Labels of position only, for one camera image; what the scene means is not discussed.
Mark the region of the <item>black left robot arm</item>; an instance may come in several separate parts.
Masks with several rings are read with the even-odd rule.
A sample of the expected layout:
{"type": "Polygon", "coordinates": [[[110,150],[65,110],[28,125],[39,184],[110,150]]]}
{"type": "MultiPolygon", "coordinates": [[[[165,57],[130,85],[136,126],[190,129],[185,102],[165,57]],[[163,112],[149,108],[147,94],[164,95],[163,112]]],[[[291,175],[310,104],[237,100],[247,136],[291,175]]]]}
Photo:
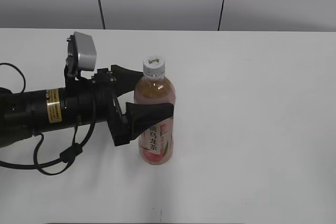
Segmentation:
{"type": "Polygon", "coordinates": [[[1,146],[44,132],[107,122],[114,145],[129,144],[144,131],[173,116],[174,105],[126,103],[119,96],[134,91],[143,73],[112,65],[91,79],[66,76],[66,86],[23,93],[1,92],[1,146]]]}

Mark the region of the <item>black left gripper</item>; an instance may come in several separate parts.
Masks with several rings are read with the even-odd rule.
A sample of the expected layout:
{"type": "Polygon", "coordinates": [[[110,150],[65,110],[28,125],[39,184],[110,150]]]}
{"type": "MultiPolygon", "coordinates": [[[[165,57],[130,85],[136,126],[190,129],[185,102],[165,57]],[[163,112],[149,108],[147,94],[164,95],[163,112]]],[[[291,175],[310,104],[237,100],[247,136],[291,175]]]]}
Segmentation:
{"type": "Polygon", "coordinates": [[[126,113],[121,111],[118,97],[135,90],[143,72],[118,65],[98,69],[86,79],[81,72],[76,77],[65,77],[64,121],[75,119],[75,126],[90,125],[88,133],[79,144],[85,146],[98,122],[107,122],[115,146],[129,144],[152,126],[169,119],[174,105],[126,103],[126,113]]]}

